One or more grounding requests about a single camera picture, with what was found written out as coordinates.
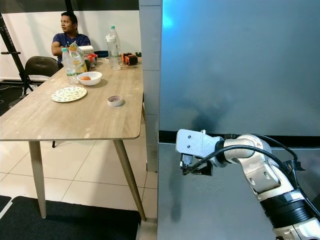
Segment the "patterned plate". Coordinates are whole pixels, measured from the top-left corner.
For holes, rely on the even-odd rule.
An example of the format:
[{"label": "patterned plate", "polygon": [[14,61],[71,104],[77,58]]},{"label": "patterned plate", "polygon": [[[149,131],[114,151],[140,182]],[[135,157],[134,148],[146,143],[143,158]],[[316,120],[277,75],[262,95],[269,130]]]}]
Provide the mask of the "patterned plate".
[{"label": "patterned plate", "polygon": [[78,100],[86,95],[87,90],[80,86],[69,86],[54,92],[51,99],[58,103]]}]

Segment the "plastic water bottle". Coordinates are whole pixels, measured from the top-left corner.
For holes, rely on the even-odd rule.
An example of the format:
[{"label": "plastic water bottle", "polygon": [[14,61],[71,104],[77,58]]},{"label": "plastic water bottle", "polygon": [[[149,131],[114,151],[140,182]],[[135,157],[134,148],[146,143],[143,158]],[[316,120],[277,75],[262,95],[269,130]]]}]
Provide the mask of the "plastic water bottle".
[{"label": "plastic water bottle", "polygon": [[66,47],[62,48],[62,64],[65,67],[66,76],[70,84],[77,84],[79,81],[77,79],[76,67],[74,65],[74,60],[68,53]]},{"label": "plastic water bottle", "polygon": [[121,61],[121,47],[120,47],[120,38],[117,34],[117,31],[116,31],[116,27],[114,25],[111,26],[111,30],[110,30],[110,33],[109,33],[109,37],[115,37],[115,42],[116,42],[116,49],[118,51],[118,60],[119,60],[119,63],[121,64],[122,61]]},{"label": "plastic water bottle", "polygon": [[107,35],[106,42],[108,44],[108,59],[110,61],[110,65],[112,70],[120,70],[120,63],[118,60],[118,48],[117,48],[117,40],[114,36]]}]

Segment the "man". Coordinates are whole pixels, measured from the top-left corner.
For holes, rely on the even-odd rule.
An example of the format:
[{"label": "man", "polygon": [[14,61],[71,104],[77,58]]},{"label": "man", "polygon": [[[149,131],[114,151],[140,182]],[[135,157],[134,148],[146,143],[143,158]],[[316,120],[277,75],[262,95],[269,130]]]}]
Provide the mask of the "man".
[{"label": "man", "polygon": [[63,33],[58,33],[53,37],[51,51],[58,57],[58,62],[62,67],[62,48],[68,48],[74,41],[78,46],[90,45],[90,40],[86,35],[78,33],[78,20],[73,12],[61,14],[61,27]]}]

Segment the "roll of tape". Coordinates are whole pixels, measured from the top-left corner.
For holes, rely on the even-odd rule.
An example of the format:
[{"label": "roll of tape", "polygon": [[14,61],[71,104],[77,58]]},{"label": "roll of tape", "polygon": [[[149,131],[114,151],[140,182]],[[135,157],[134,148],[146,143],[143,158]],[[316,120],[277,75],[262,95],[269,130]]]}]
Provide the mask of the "roll of tape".
[{"label": "roll of tape", "polygon": [[109,106],[118,107],[118,106],[122,105],[123,102],[124,102],[124,100],[122,99],[121,96],[115,95],[115,96],[108,97]]}]

